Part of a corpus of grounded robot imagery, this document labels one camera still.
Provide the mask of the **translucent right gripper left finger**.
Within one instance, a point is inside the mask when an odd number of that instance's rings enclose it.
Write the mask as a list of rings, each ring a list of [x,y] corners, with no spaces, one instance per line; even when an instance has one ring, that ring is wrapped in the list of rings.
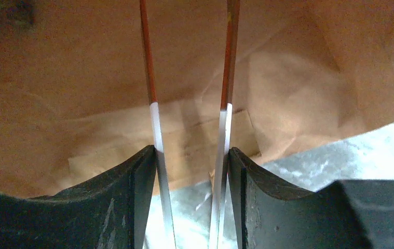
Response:
[[[163,247],[176,247],[145,1],[140,16],[153,144],[54,196],[21,199],[0,193],[0,248],[142,248],[155,182]]]

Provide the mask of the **translucent right gripper right finger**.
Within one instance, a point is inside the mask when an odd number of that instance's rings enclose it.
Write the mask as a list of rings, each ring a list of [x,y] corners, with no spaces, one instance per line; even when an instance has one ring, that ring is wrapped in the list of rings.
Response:
[[[394,1],[311,1],[369,131],[394,122]],[[394,248],[394,179],[339,179],[317,192],[227,157],[239,248]]]

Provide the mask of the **red paper bag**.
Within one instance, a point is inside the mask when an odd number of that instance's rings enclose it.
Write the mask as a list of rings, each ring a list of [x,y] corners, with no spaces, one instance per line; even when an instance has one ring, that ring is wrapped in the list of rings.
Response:
[[[0,191],[52,195],[152,142],[138,1],[3,1]],[[208,178],[225,1],[148,1],[171,188]],[[233,146],[257,163],[394,122],[394,1],[241,1]]]

